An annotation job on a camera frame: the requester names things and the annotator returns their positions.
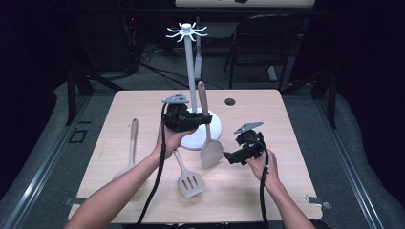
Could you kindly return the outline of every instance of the person's left arm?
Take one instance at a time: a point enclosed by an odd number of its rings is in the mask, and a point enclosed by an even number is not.
[[[166,152],[169,158],[176,148],[181,146],[181,139],[193,132],[174,133],[165,128]],[[140,186],[158,168],[161,152],[161,127],[153,152],[134,168],[112,180],[93,193],[77,209],[65,228],[105,228],[131,200]]]

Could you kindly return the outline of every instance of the turner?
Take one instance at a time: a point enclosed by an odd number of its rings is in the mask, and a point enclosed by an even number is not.
[[[130,147],[130,151],[129,151],[129,161],[128,161],[128,165],[122,169],[121,171],[119,171],[118,173],[116,173],[113,177],[113,179],[125,174],[126,172],[128,172],[128,170],[134,168],[135,166],[135,139],[137,138],[137,130],[138,130],[138,120],[136,118],[134,118],[134,120],[132,120],[132,124],[131,124],[131,147]]]
[[[205,85],[202,81],[199,82],[199,97],[202,105],[202,114],[208,116],[208,102],[206,99]],[[202,166],[207,169],[216,164],[224,156],[224,146],[221,142],[211,138],[211,130],[209,124],[205,124],[206,141],[200,150],[200,157],[202,159]]]
[[[181,176],[178,180],[178,185],[181,193],[186,198],[191,198],[194,195],[203,191],[203,180],[199,174],[193,173],[185,169],[182,163],[179,151],[175,151],[175,157],[181,168]]]

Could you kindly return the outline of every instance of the person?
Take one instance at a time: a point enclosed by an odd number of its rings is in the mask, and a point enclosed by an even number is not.
[[[173,152],[181,146],[184,136],[194,131],[175,133],[164,127],[165,159],[171,157]],[[159,167],[161,143],[160,126],[157,143],[152,153],[127,173],[110,181],[87,198],[65,225],[65,229],[106,228],[146,179]],[[275,154],[270,150],[268,153],[269,167],[265,187],[280,211],[285,228],[314,228],[280,181]],[[248,159],[246,162],[254,176],[260,180],[265,167],[265,154],[257,159]]]

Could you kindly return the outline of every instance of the person's left hand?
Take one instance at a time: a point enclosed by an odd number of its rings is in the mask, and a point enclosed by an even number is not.
[[[186,135],[191,135],[196,130],[192,131],[186,131],[186,132],[173,132],[170,129],[168,129],[166,126],[164,126],[164,134],[165,134],[165,143],[166,143],[166,159],[169,158],[170,156],[173,155],[173,152],[181,146],[181,140],[184,136]],[[159,125],[159,133],[158,133],[158,140],[156,142],[156,147],[154,152],[159,152],[161,151],[161,124]]]

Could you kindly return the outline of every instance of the table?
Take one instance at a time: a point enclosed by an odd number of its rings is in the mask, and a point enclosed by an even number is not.
[[[136,163],[153,150],[160,122],[161,101],[177,93],[190,97],[189,91],[121,91],[116,94],[77,192],[78,198],[88,198],[126,166],[133,118],[139,120]],[[306,195],[316,197],[316,193],[280,93],[276,90],[207,90],[207,97],[209,110],[223,124],[219,140],[227,152],[240,149],[234,140],[234,131],[247,122],[264,122],[255,131],[263,133],[267,147],[276,154],[280,179],[307,217],[320,219],[322,210],[306,201]],[[235,99],[235,105],[226,105],[224,101],[227,98]],[[181,170],[172,156],[165,161],[159,189],[149,205],[144,223],[263,220],[259,203],[259,180],[248,165],[231,165],[222,158],[215,166],[203,170],[199,151],[183,148],[179,148],[179,151],[185,167],[202,176],[204,191],[192,198],[185,198],[181,194],[177,186]],[[155,182],[156,173],[149,177],[113,222],[137,222]],[[268,219],[281,220],[266,191],[265,200]],[[77,208],[78,205],[74,204],[69,218]]]
[[[176,7],[198,8],[312,8],[314,0],[176,0]]]

